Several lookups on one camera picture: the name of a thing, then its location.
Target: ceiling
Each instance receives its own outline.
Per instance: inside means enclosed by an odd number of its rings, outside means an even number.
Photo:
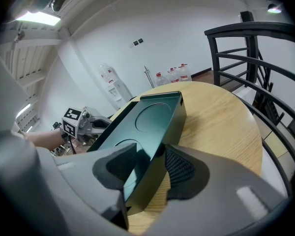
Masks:
[[[96,1],[98,0],[66,0],[59,12],[45,8],[45,12],[61,17],[61,21],[54,27],[15,21],[2,25],[0,28],[0,56],[13,78],[28,94],[24,106],[29,102],[31,103],[31,107],[17,118],[17,123],[23,131],[27,131],[31,125],[38,125],[39,123],[37,121],[39,119],[37,114],[39,95],[37,94],[40,91],[39,89],[43,87],[44,79],[48,73],[49,67],[45,63],[46,58],[52,46],[61,42],[58,34],[60,28],[67,27],[72,33],[96,12],[93,10]],[[102,7],[114,1],[116,0],[104,0]],[[88,15],[85,8],[91,5],[93,7],[88,10],[90,13]],[[21,30],[24,31],[25,37],[15,43],[15,37]]]

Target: black metal railing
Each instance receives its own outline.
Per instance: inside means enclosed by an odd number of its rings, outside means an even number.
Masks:
[[[295,43],[295,27],[288,24],[282,23],[273,23],[273,22],[246,22],[239,23],[233,25],[222,26],[210,30],[205,31],[205,35],[208,38],[211,54],[212,54],[212,62],[213,62],[213,73],[214,73],[214,84],[217,86],[221,86],[220,76],[224,76],[229,78],[230,81],[237,81],[246,87],[250,87],[254,89],[257,93],[259,93],[263,100],[262,103],[265,104],[265,108],[274,108],[273,103],[277,104],[281,107],[288,115],[290,115],[295,120],[295,111],[288,106],[285,102],[279,99],[277,96],[271,93],[273,83],[270,83],[270,75],[271,71],[275,71],[280,73],[289,79],[295,81],[295,74],[285,70],[279,66],[273,65],[263,60],[261,53],[258,49],[257,36],[269,36],[273,38],[285,39]],[[216,38],[219,37],[244,37],[246,39],[246,48],[233,49],[229,51],[218,52]],[[230,54],[237,51],[247,50],[247,56],[240,56]],[[219,58],[227,58],[227,59],[235,59],[239,60],[239,62],[220,68]],[[247,71],[246,71],[246,80],[240,78],[243,74],[238,74],[236,76],[226,73],[230,68],[233,68],[237,65],[247,63]],[[260,86],[256,85],[256,79],[258,79]],[[246,101],[242,100],[242,102],[247,106],[247,108],[258,116],[272,131],[276,136],[280,139],[282,144],[287,148],[290,153],[293,161],[295,162],[295,150],[287,140],[287,138],[282,134],[282,132],[276,127],[276,123],[267,118],[259,109],[250,105]],[[291,185],[286,177],[286,174],[279,164],[277,158],[271,151],[271,149],[267,146],[267,144],[263,141],[264,148],[272,158],[274,164],[276,165],[282,180],[285,184],[288,195],[291,195]]]

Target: round table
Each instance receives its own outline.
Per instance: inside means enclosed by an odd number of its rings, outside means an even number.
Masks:
[[[250,111],[235,95],[208,83],[177,82],[153,88],[132,101],[139,101],[142,95],[171,91],[181,92],[187,112],[180,146],[224,156],[260,174],[262,141],[259,129]],[[168,189],[167,173],[147,208],[128,216],[129,232],[142,234],[153,223],[166,206]]]

